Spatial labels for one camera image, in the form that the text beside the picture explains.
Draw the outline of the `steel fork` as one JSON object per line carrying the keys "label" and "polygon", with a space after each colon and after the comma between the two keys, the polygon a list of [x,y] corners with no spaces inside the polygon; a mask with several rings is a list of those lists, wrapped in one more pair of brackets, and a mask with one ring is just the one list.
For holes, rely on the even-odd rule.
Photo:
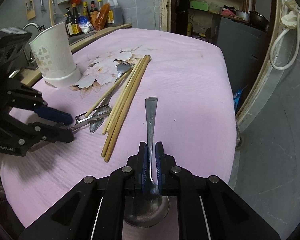
{"label": "steel fork", "polygon": [[[132,64],[132,63],[119,63],[117,65],[118,74],[117,74],[117,79],[115,80],[115,83],[117,83],[119,78],[123,74],[125,74],[127,71],[129,71],[130,68],[132,68],[133,66],[134,66],[134,64]],[[115,91],[115,88],[103,99],[103,101],[100,103],[100,107],[107,105],[110,102],[110,99],[111,99],[114,91]],[[104,118],[93,121],[89,126],[90,133],[96,132],[96,130],[102,125],[103,122],[104,122]]]}

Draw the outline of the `thin bamboo chopstick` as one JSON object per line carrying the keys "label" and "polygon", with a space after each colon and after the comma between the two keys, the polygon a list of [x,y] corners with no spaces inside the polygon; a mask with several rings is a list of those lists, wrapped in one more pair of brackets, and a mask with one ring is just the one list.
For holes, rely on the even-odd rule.
{"label": "thin bamboo chopstick", "polygon": [[119,64],[119,67],[125,66],[127,69],[123,71],[119,78],[116,79],[114,84],[90,107],[90,109],[85,113],[85,117],[87,118],[94,109],[101,104],[101,102],[121,83],[121,81],[132,71],[135,64]]}

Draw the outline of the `white plastic utensil holder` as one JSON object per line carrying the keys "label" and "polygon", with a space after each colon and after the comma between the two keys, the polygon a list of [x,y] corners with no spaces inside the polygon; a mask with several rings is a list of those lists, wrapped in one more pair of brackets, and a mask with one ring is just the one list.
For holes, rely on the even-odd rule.
{"label": "white plastic utensil holder", "polygon": [[70,49],[65,24],[59,23],[42,31],[30,42],[43,79],[57,87],[70,87],[81,78]]}

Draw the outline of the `pink floral table cloth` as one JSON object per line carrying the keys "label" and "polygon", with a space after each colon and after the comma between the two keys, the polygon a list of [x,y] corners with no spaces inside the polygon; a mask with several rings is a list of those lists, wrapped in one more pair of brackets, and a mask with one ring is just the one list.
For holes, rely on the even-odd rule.
{"label": "pink floral table cloth", "polygon": [[155,141],[179,166],[200,177],[229,181],[236,144],[232,90],[222,51],[187,36],[146,29],[115,31],[74,54],[81,71],[97,57],[132,50],[151,61],[119,133],[110,161],[101,157],[106,136],[83,128],[71,143],[50,143],[24,157],[3,154],[6,198],[29,226],[86,176],[106,177],[125,165],[146,140],[145,99],[158,98]]}

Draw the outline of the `large oil jug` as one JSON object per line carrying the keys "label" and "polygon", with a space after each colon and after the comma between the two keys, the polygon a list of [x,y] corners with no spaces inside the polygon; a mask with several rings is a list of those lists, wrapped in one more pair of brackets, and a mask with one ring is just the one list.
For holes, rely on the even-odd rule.
{"label": "large oil jug", "polygon": [[116,27],[119,25],[123,25],[123,14],[122,9],[119,6],[117,0],[108,0],[109,4],[109,13],[108,13],[108,26]]}

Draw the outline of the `hanging steel strainer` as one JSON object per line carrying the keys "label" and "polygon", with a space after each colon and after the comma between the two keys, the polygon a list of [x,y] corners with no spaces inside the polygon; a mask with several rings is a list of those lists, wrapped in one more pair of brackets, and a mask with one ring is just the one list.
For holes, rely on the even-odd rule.
{"label": "hanging steel strainer", "polygon": [[56,12],[54,0],[49,0],[50,23],[52,26],[64,21],[64,16]]}

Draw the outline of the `white blue salt bag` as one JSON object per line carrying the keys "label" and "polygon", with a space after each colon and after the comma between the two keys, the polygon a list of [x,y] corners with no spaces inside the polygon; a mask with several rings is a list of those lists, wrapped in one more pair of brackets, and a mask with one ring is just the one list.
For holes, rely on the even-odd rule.
{"label": "white blue salt bag", "polygon": [[93,25],[85,16],[79,16],[78,21],[79,21],[78,25],[84,34],[87,34],[94,30]]}

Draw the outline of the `large steel spoon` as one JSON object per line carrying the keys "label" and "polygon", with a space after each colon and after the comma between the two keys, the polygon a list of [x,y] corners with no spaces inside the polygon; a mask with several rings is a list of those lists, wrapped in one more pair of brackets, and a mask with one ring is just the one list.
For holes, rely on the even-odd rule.
{"label": "large steel spoon", "polygon": [[138,228],[149,228],[160,223],[168,214],[170,201],[159,192],[158,185],[152,178],[153,137],[158,98],[145,99],[147,143],[143,158],[141,188],[143,195],[126,200],[125,221]]}

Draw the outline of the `yellow-label sauce bottle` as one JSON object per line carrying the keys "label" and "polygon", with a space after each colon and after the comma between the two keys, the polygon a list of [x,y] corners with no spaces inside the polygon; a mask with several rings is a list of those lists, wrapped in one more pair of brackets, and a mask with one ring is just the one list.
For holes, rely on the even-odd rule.
{"label": "yellow-label sauce bottle", "polygon": [[88,20],[90,21],[90,14],[89,14],[89,8],[88,8],[88,3],[87,2],[83,2],[83,12],[82,15]]}

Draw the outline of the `steel sink faucet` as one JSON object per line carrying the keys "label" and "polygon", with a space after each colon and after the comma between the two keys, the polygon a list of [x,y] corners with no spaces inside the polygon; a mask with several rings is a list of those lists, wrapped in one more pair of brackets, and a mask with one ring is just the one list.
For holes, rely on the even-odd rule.
{"label": "steel sink faucet", "polygon": [[23,27],[23,30],[26,30],[29,27],[35,27],[37,31],[40,31],[40,26],[34,22],[30,22]]}

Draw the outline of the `dark soy sauce bottle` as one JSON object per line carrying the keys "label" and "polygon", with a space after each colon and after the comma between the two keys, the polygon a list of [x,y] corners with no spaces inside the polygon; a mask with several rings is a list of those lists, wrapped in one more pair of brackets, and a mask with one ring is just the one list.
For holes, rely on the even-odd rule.
{"label": "dark soy sauce bottle", "polygon": [[82,33],[82,31],[81,28],[79,27],[79,14],[77,11],[77,4],[72,3],[71,7],[72,7],[72,15],[73,15],[72,22],[71,22],[72,31],[74,35],[79,35]]}

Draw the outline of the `white rubber gloves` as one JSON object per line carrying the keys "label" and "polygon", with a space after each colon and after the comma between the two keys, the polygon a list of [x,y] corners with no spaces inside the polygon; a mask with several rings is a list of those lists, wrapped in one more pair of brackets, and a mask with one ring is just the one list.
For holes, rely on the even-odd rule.
{"label": "white rubber gloves", "polygon": [[300,7],[294,0],[285,1],[288,14],[281,18],[281,23],[288,29],[296,29],[300,26]]}

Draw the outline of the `green box on shelf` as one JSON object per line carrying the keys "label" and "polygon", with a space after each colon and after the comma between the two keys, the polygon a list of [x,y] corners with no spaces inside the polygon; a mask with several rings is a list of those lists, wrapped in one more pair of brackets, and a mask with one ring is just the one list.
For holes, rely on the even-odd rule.
{"label": "green box on shelf", "polygon": [[201,11],[208,11],[208,3],[207,2],[200,2],[200,1],[190,1],[190,8],[201,10]]}

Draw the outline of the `hanging steel peeler tool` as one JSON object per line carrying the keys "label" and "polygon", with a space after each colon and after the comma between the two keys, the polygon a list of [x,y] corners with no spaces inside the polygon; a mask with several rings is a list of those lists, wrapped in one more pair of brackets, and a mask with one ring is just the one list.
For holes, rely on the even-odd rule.
{"label": "hanging steel peeler tool", "polygon": [[40,12],[42,14],[46,12],[43,0],[40,0]]}

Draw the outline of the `black cooking pot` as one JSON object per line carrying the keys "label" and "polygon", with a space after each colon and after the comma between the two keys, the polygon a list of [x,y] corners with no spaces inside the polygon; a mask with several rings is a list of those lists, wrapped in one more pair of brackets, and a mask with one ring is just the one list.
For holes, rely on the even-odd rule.
{"label": "black cooking pot", "polygon": [[264,30],[269,24],[269,21],[260,13],[256,11],[250,11],[249,24],[256,29]]}

